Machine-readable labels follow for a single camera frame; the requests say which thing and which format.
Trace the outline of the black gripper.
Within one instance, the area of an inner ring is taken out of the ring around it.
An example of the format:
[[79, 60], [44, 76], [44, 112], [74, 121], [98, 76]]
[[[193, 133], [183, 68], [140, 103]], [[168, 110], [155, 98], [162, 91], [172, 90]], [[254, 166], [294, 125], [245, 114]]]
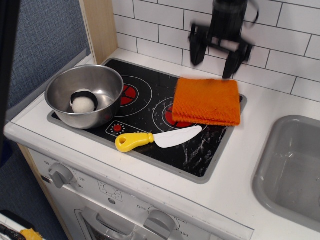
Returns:
[[221, 41], [239, 43], [236, 51], [231, 51], [227, 57], [222, 78], [230, 79], [243, 62], [250, 59], [253, 44], [241, 37], [245, 19], [245, 10], [226, 12], [214, 10], [210, 25], [193, 22], [189, 35], [190, 61], [198, 66], [204, 60], [207, 46], [221, 49]]

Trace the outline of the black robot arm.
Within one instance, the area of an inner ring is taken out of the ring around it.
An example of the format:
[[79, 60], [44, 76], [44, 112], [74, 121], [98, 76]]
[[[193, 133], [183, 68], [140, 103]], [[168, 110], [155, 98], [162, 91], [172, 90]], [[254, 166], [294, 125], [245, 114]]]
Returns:
[[204, 61], [207, 48], [227, 53], [222, 75], [226, 80], [237, 73], [242, 63], [249, 61], [254, 44], [241, 35], [248, 3], [256, 9], [255, 24], [260, 10], [254, 0], [215, 0], [210, 25], [192, 23], [188, 39], [193, 66]]

